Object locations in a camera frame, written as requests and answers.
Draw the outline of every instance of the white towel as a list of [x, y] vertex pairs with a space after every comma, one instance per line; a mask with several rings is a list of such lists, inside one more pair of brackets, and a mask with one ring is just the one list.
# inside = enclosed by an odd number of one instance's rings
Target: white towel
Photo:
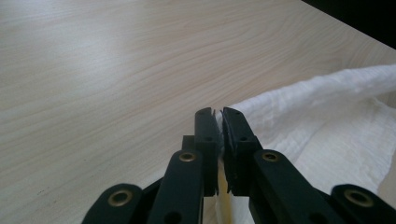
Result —
[[[375, 97], [396, 90], [396, 64], [348, 69], [247, 99], [243, 112], [264, 148], [282, 152], [317, 189], [351, 183], [374, 193], [396, 148], [396, 109]], [[231, 199], [233, 223], [253, 223]]]

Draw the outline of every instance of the white cloth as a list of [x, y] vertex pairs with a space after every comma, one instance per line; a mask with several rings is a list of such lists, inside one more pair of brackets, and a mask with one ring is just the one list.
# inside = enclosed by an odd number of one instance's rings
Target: white cloth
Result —
[[[396, 64], [381, 65], [314, 77], [231, 107], [245, 114], [264, 148], [282, 152], [315, 188], [330, 193], [350, 183], [376, 193], [396, 148], [396, 109], [374, 97], [395, 90]], [[232, 198], [233, 223], [252, 223], [247, 202]]]

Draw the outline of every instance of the folded fabric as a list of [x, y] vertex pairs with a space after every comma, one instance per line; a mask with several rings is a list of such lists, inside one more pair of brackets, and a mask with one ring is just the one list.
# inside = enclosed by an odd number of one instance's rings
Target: folded fabric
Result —
[[[264, 148], [282, 152], [317, 189], [351, 183], [376, 192], [396, 148], [396, 110], [375, 97], [396, 90], [396, 64], [347, 69], [247, 99], [243, 112]], [[231, 198], [233, 223], [253, 223]]]

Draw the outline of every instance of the wood grain surface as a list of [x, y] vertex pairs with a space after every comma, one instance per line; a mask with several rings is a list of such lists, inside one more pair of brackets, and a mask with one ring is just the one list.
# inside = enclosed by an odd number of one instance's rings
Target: wood grain surface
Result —
[[160, 178], [198, 109], [388, 63], [297, 0], [1, 1], [0, 223], [80, 223], [105, 189]]

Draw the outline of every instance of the wooden table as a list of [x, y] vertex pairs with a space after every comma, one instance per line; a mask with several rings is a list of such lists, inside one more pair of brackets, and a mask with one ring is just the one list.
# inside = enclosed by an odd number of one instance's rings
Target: wooden table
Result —
[[0, 223], [79, 223], [105, 189], [160, 178], [198, 109], [388, 63], [297, 0], [2, 1]]

